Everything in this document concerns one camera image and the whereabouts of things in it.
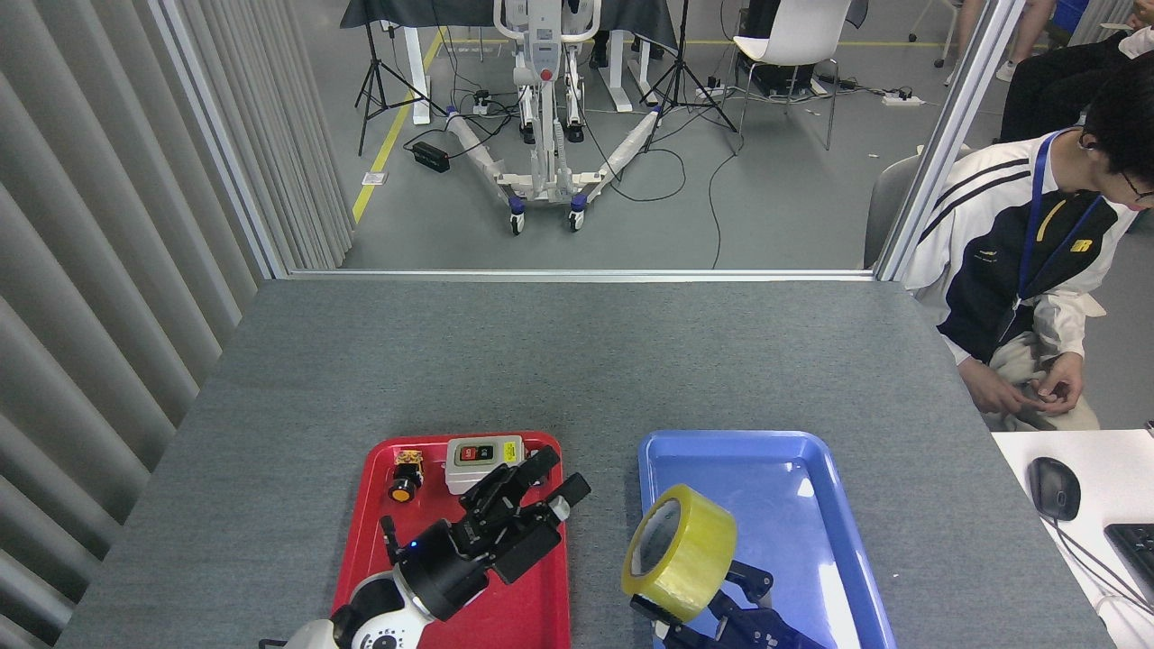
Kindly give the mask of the person's right hand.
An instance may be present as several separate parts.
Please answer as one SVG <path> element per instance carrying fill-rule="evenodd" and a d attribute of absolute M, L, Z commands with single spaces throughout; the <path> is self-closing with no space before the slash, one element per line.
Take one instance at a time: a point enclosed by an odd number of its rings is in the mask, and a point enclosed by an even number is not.
<path fill-rule="evenodd" d="M 982 415 L 1014 415 L 1022 406 L 1035 406 L 1034 401 L 983 361 L 967 357 L 957 365 L 957 373 Z"/>

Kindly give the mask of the person's left hand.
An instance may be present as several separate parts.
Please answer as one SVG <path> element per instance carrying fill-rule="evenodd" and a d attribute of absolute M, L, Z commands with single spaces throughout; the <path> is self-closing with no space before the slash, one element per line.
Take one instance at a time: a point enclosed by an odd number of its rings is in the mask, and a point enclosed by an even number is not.
<path fill-rule="evenodd" d="M 1085 359 L 1073 351 L 1063 352 L 1044 364 L 1044 376 L 1031 379 L 1033 406 L 1046 415 L 1066 415 L 1081 398 Z"/>

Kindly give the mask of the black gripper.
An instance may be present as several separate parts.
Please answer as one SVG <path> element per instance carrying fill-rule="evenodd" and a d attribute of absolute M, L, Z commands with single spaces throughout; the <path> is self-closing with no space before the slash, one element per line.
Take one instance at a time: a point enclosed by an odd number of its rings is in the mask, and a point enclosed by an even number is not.
<path fill-rule="evenodd" d="M 660 607 L 655 600 L 635 594 L 630 607 L 653 624 L 653 635 L 664 648 L 825 648 L 814 637 L 792 628 L 784 617 L 774 611 L 771 588 L 774 576 L 751 564 L 730 562 L 725 579 L 739 585 L 745 600 L 754 607 L 740 607 L 739 603 L 718 589 L 712 599 L 712 616 L 718 618 L 715 637 L 710 637 L 687 625 L 700 616 L 704 607 L 690 607 L 688 613 L 674 613 Z"/>
<path fill-rule="evenodd" d="M 437 520 L 397 551 L 394 570 L 428 616 L 449 620 L 487 588 L 489 567 L 512 584 L 559 545 L 559 527 L 591 493 L 584 476 L 574 473 L 527 507 L 522 500 L 560 460 L 545 446 L 519 465 L 500 464 L 458 498 L 464 515 L 456 525 Z"/>

